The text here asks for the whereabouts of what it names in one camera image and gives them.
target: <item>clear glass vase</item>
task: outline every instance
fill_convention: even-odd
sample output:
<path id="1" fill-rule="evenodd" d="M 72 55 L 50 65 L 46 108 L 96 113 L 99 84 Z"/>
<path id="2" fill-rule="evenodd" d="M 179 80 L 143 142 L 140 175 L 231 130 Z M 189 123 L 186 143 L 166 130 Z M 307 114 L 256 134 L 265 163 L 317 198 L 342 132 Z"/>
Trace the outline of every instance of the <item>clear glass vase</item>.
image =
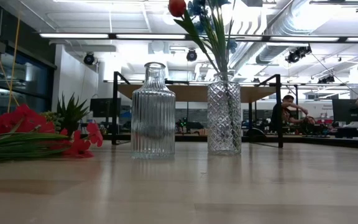
<path id="1" fill-rule="evenodd" d="M 240 84 L 230 82 L 231 78 L 217 73 L 208 85 L 208 154 L 241 153 Z"/>
<path id="2" fill-rule="evenodd" d="M 145 64 L 145 82 L 132 94 L 132 158 L 175 154 L 175 94 L 165 86 L 165 65 Z"/>

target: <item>security camera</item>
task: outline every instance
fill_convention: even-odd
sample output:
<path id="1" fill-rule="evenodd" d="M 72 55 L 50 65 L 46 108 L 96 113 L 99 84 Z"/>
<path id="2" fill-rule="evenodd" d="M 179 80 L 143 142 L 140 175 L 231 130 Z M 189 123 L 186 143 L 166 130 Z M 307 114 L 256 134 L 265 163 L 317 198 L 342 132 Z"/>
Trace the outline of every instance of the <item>security camera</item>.
<path id="1" fill-rule="evenodd" d="M 197 60 L 196 50 L 195 49 L 189 49 L 189 52 L 187 53 L 186 59 L 189 62 L 194 62 L 195 60 Z"/>
<path id="2" fill-rule="evenodd" d="M 93 54 L 93 52 L 86 53 L 84 57 L 84 63 L 86 65 L 95 65 L 98 62 L 98 59 Z"/>

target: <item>glass bottle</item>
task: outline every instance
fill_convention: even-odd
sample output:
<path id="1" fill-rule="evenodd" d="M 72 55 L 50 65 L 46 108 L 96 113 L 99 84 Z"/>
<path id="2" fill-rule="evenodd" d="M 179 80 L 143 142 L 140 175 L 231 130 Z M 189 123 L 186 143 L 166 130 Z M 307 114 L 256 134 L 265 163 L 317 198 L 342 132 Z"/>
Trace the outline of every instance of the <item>glass bottle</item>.
<path id="1" fill-rule="evenodd" d="M 145 82 L 132 94 L 132 158 L 175 154 L 175 94 L 165 86 L 165 65 L 145 64 Z"/>
<path id="2" fill-rule="evenodd" d="M 215 74 L 208 85 L 208 153 L 241 153 L 240 84 L 230 82 L 231 73 Z"/>

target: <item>red tulip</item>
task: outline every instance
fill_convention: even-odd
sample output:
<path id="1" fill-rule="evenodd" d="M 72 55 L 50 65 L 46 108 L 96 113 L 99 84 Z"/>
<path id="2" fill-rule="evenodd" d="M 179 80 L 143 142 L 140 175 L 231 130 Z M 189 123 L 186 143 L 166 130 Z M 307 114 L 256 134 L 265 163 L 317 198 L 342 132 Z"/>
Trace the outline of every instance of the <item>red tulip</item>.
<path id="1" fill-rule="evenodd" d="M 186 10 L 185 0 L 169 0 L 168 10 L 173 17 L 181 17 Z"/>

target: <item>ceiling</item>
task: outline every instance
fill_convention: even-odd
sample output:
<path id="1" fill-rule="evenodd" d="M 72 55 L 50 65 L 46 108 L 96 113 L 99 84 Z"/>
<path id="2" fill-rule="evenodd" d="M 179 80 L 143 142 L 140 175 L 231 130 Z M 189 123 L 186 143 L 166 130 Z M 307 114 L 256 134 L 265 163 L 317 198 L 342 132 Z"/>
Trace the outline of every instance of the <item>ceiling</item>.
<path id="1" fill-rule="evenodd" d="M 9 12 L 17 15 L 38 32 L 123 32 L 123 33 L 184 33 L 185 31 L 172 23 L 173 17 L 168 14 L 168 0 L 149 0 L 144 2 L 111 1 L 112 3 L 83 3 L 55 2 L 54 0 L 0 0 L 0 5 Z M 289 2 L 275 0 L 275 7 L 247 7 L 243 2 L 236 3 L 234 17 L 238 22 L 238 34 L 262 34 L 274 16 Z M 304 22 L 318 20 L 327 8 L 320 6 L 316 11 L 302 14 Z M 311 35 L 358 35 L 357 7 L 338 7 L 334 12 L 329 11 L 330 17 L 314 30 Z M 96 55 L 116 54 L 122 62 L 122 73 L 129 78 L 141 77 L 143 65 L 150 60 L 159 59 L 166 62 L 168 69 L 195 71 L 196 65 L 206 61 L 206 57 L 198 54 L 195 62 L 187 62 L 186 53 L 153 54 L 150 51 L 151 41 L 124 40 L 71 40 L 62 42 L 66 50 L 78 57 L 85 54 L 85 46 L 115 45 L 116 52 L 100 52 Z M 246 49 L 252 43 L 241 45 L 232 60 L 238 61 L 246 54 Z M 165 42 L 165 46 L 196 47 L 192 42 Z M 350 68 L 358 63 L 358 44 L 312 44 L 313 54 L 306 56 L 298 63 L 289 65 L 285 62 L 285 53 L 276 57 L 269 65 L 241 64 L 237 69 L 238 75 L 249 80 L 259 77 L 269 77 L 276 73 L 291 82 L 317 82 L 321 72 L 332 68 L 336 75 L 346 78 Z"/>

